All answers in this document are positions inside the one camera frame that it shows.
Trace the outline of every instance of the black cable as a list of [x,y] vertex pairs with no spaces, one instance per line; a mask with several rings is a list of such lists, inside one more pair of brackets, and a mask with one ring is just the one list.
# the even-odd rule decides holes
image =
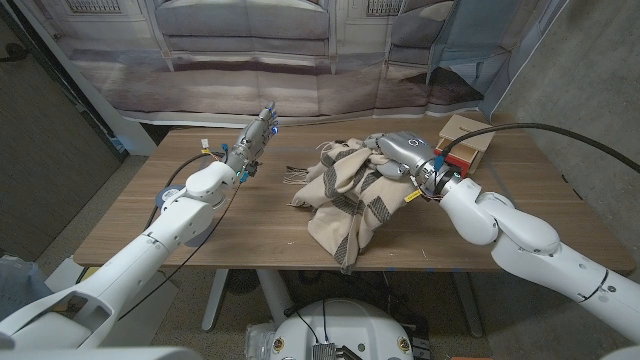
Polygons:
[[326,299],[322,299],[322,322],[324,323],[324,341],[329,343],[329,335],[327,335],[327,313],[324,311],[324,303]]
[[300,316],[300,313],[298,312],[298,310],[296,310],[296,314],[298,314],[298,317],[300,318],[300,320],[302,320],[302,322],[304,322],[304,323],[307,325],[307,327],[309,328],[309,330],[311,330],[311,332],[313,333],[313,337],[315,337],[315,338],[316,338],[316,344],[319,344],[319,343],[320,343],[320,341],[318,341],[318,336],[316,335],[316,332],[315,332],[315,331],[313,331],[313,328],[311,328],[311,325],[309,325],[309,323],[308,323],[308,322],[304,321],[304,319],[302,318],[302,316]]
[[[222,156],[222,153],[212,153],[216,156]],[[203,158],[205,156],[207,156],[209,154],[198,154],[194,157],[192,157],[191,159],[185,161],[184,163],[182,163],[182,165],[180,165],[174,172],[173,174],[171,174],[171,176],[169,177],[169,180],[167,180],[167,183],[164,185],[164,187],[166,188],[167,186],[171,185],[171,183],[173,182],[173,179],[176,178],[176,176],[178,176],[178,174],[180,173],[180,171],[182,171],[182,169],[184,169],[187,165],[191,164],[192,162]],[[148,228],[149,226],[151,226],[151,223],[153,222],[153,218],[156,216],[156,213],[158,212],[158,205],[154,205],[153,207],[153,211],[151,211],[151,215],[149,215],[149,219],[147,219],[147,223],[144,225],[144,228]]]
[[593,140],[591,138],[588,138],[584,135],[580,135],[578,133],[575,133],[573,131],[567,130],[567,129],[563,129],[561,127],[557,127],[557,126],[553,126],[553,125],[547,125],[547,124],[538,124],[538,123],[521,123],[521,124],[506,124],[506,125],[498,125],[498,126],[494,126],[494,127],[490,127],[490,128],[485,128],[485,129],[480,129],[480,130],[476,130],[476,131],[472,131],[468,134],[464,134],[462,136],[460,136],[459,138],[453,140],[449,145],[447,145],[447,147],[444,148],[444,150],[442,150],[442,153],[440,153],[439,156],[442,157],[442,159],[446,159],[447,155],[449,155],[449,153],[451,152],[451,150],[453,149],[454,146],[458,145],[459,143],[470,139],[472,137],[478,136],[478,135],[482,135],[482,134],[487,134],[490,132],[494,132],[494,131],[502,131],[502,130],[510,130],[510,129],[539,129],[539,130],[546,130],[546,131],[551,131],[554,132],[556,134],[560,134],[560,135],[564,135],[567,137],[570,137],[572,139],[576,139],[578,141],[581,141],[587,145],[591,145],[594,148],[607,153],[609,155],[611,155],[612,157],[616,158],[617,160],[619,160],[620,162],[622,162],[623,164],[627,165],[628,167],[632,168],[633,170],[635,170],[637,173],[640,173],[640,165],[638,165],[636,162],[634,162],[633,160],[629,159],[628,157],[622,155],[621,153],[619,153],[618,151],[612,149],[611,147]]
[[182,264],[180,264],[180,266],[178,266],[177,269],[175,269],[169,276],[167,276],[166,279],[164,279],[162,281],[162,283],[160,283],[160,285],[156,286],[155,289],[153,289],[149,294],[147,294],[147,296],[143,297],[142,300],[138,301],[137,304],[135,304],[131,309],[129,309],[129,311],[127,311],[126,313],[124,313],[124,315],[120,316],[118,318],[118,321],[122,320],[125,316],[129,315],[129,313],[131,313],[133,310],[135,310],[135,308],[137,308],[140,304],[142,304],[142,302],[144,302],[145,300],[147,300],[147,298],[151,295],[153,295],[153,293],[155,293],[158,289],[160,289],[162,287],[162,285],[164,285],[167,281],[169,281],[169,279],[171,279],[173,277],[173,275],[175,275],[180,269],[182,269],[182,267],[189,261],[191,260],[191,258],[193,257],[193,255],[195,255],[198,250],[200,250],[200,248],[202,247],[202,245],[204,245],[208,240],[209,237],[211,236],[211,234],[213,234],[213,232],[216,230],[216,228],[218,227],[218,225],[220,225],[220,222],[222,222],[222,219],[224,219],[224,216],[227,214],[227,211],[229,211],[229,208],[231,207],[231,203],[233,202],[233,199],[236,198],[236,194],[238,193],[238,190],[240,190],[240,184],[238,185],[238,187],[236,188],[236,191],[234,191],[233,193],[233,197],[231,197],[231,200],[229,200],[229,205],[227,205],[227,208],[224,209],[224,212],[222,213],[222,216],[220,216],[220,219],[218,219],[218,222],[213,226],[213,229],[211,229],[211,231],[209,231],[209,234],[207,234],[207,237],[205,238],[205,240],[202,242],[202,244],[198,245],[198,247],[193,250],[193,252],[191,253],[191,255],[189,255],[189,257],[187,257],[185,259],[185,261],[182,262]]

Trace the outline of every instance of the red object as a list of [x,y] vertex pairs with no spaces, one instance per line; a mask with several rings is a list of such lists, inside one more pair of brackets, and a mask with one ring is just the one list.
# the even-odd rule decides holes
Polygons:
[[[440,155],[442,150],[436,148],[435,150],[433,150],[433,152],[436,155]],[[469,162],[467,162],[465,160],[462,160],[461,158],[459,158],[457,156],[454,156],[454,155],[451,155],[451,154],[447,155],[447,158],[444,159],[444,161],[446,163],[448,163],[448,164],[455,165],[455,166],[459,167],[460,168],[460,172],[461,172],[460,176],[462,178],[465,178],[467,176],[467,171],[469,171],[469,167],[471,167],[471,163],[469,163]]]

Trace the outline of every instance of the striped cloth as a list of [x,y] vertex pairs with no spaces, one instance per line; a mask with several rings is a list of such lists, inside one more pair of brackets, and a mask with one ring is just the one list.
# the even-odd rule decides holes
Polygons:
[[364,148],[361,140],[330,142],[320,163],[308,169],[307,185],[291,201],[293,206],[313,207],[309,233],[345,274],[351,273],[373,231],[415,190],[409,180],[387,179],[375,169],[387,161],[384,155]]

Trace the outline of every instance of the backdrop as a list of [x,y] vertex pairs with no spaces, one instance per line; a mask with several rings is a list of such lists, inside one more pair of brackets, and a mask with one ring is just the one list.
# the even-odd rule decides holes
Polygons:
[[24,0],[125,117],[489,115],[555,0]]

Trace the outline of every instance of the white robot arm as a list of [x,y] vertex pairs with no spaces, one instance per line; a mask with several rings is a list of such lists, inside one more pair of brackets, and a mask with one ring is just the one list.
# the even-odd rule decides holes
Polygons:
[[[277,133],[275,104],[270,102],[242,131],[224,162],[191,175],[186,187],[167,199],[162,213],[125,248],[87,280],[40,299],[0,322],[0,333],[15,349],[91,349],[98,347],[118,321],[123,306],[151,279],[181,244],[209,227],[216,209]],[[84,303],[72,316],[55,312],[70,301]]]
[[440,206],[467,241],[488,245],[509,273],[555,290],[579,303],[630,340],[640,343],[640,285],[588,259],[560,241],[547,222],[514,208],[504,196],[480,194],[444,164],[436,171],[431,147],[410,132],[375,134],[365,145],[391,161],[378,166],[390,178],[410,176],[426,195],[441,195]]

